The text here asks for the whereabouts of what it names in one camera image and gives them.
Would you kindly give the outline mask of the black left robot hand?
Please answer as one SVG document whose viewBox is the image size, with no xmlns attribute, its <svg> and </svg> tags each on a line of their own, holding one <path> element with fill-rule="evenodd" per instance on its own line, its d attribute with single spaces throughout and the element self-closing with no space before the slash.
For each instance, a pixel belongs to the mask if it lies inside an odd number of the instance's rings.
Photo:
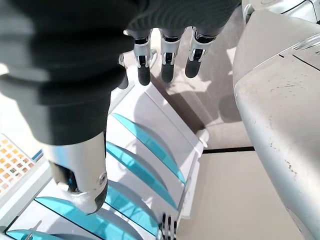
<svg viewBox="0 0 320 240">
<path fill-rule="evenodd" d="M 177 240 L 178 221 L 171 215 L 162 214 L 162 220 L 158 224 L 156 240 Z"/>
</svg>

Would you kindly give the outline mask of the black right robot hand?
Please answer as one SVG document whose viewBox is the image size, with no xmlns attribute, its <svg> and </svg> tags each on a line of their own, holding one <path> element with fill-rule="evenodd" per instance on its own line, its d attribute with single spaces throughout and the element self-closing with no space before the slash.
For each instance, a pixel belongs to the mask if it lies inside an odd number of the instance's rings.
<svg viewBox="0 0 320 240">
<path fill-rule="evenodd" d="M 161 32 L 161 78 L 173 79 L 181 36 L 192 27 L 185 74 L 195 77 L 238 0 L 3 0 L 0 91 L 16 101 L 44 148 L 53 178 L 83 213 L 107 196 L 106 127 L 111 92 L 134 51 L 138 80 L 150 82 L 152 29 Z"/>
</svg>

